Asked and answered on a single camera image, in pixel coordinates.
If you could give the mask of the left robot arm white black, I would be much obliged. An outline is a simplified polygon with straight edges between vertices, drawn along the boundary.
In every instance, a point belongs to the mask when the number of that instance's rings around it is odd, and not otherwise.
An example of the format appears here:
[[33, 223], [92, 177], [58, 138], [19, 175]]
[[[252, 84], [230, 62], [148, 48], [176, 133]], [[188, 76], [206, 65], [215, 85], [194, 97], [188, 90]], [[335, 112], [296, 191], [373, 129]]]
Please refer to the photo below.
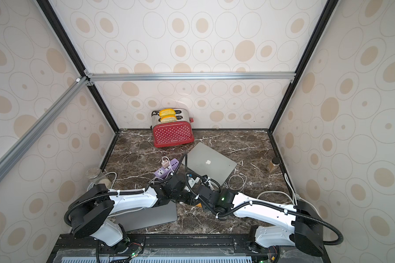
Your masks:
[[114, 190], [98, 184], [68, 207], [64, 221], [75, 238], [93, 237], [109, 247], [118, 246], [126, 239], [125, 230], [110, 216], [169, 202], [196, 205], [195, 196], [186, 187], [187, 182], [175, 175], [139, 190]]

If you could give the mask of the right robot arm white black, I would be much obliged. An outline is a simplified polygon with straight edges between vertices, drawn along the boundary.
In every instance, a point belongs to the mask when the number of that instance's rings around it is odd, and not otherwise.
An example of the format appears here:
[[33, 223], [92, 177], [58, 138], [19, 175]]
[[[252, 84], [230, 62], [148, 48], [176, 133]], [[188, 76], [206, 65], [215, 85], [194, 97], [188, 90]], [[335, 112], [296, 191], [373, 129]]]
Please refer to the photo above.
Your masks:
[[258, 226], [252, 231], [252, 242], [263, 248], [294, 246], [305, 254], [321, 257], [326, 246], [339, 245], [344, 240], [341, 231], [322, 220], [306, 202], [296, 206], [277, 204], [226, 188], [215, 191], [206, 185], [200, 185], [192, 197], [216, 219], [233, 215], [269, 223], [269, 227]]

